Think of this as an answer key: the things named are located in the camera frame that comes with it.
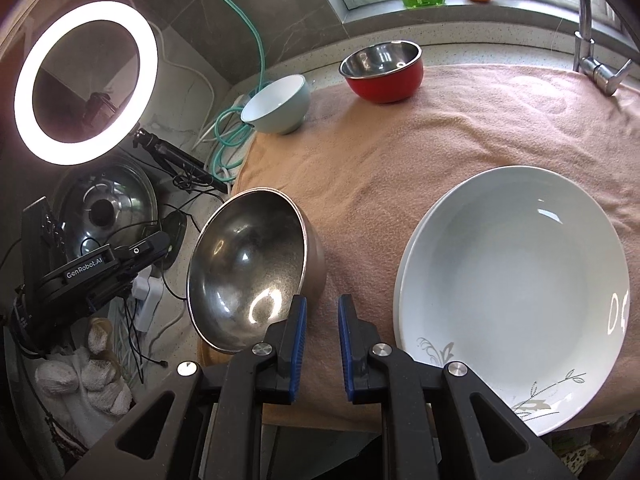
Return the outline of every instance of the towel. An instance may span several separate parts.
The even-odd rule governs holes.
[[[303,126],[257,134],[234,187],[282,190],[321,237],[328,275],[309,306],[298,401],[264,422],[380,427],[378,406],[352,406],[342,382],[337,298],[393,342],[396,272],[417,223],[463,180],[498,166],[539,166],[585,189],[622,241],[631,280],[628,330],[599,393],[574,424],[640,409],[640,94],[604,97],[574,72],[503,65],[427,67],[412,98],[374,105],[342,84],[315,91]],[[201,348],[205,364],[220,360]]]

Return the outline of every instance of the screw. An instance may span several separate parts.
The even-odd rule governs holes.
[[[447,365],[447,370],[451,375],[456,377],[464,377],[466,373],[469,371],[469,368],[466,367],[464,363],[460,361],[453,361]]]
[[[386,343],[377,343],[372,346],[371,351],[380,357],[386,357],[391,354],[392,348]]]
[[[271,351],[273,350],[273,347],[269,344],[269,343],[256,343],[254,345],[254,347],[252,348],[252,352],[256,355],[269,355],[271,353]]]
[[[178,373],[183,377],[193,375],[198,370],[198,365],[193,361],[185,361],[178,365]]]

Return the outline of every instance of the ring light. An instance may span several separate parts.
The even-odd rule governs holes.
[[[81,142],[59,142],[45,134],[33,112],[33,85],[46,55],[69,31],[79,25],[106,20],[126,28],[139,54],[138,81],[129,103],[102,133]],[[132,7],[119,2],[93,2],[68,12],[51,25],[24,61],[15,89],[15,123],[27,147],[39,158],[70,166],[92,160],[118,144],[138,123],[156,83],[158,47],[151,27]]]

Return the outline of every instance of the window sill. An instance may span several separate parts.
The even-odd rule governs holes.
[[[478,4],[469,0],[446,0],[437,7],[406,9],[401,0],[388,0],[347,10],[342,23],[350,36],[417,23],[499,22],[554,30],[572,35],[578,30],[578,13],[535,0],[492,0]],[[609,25],[593,22],[596,44],[640,62],[631,38]]]

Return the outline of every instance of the faucet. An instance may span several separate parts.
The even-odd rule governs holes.
[[[580,0],[579,28],[575,33],[574,70],[591,79],[606,96],[612,96],[631,70],[632,61],[613,72],[593,57],[595,42],[591,37],[591,0]]]

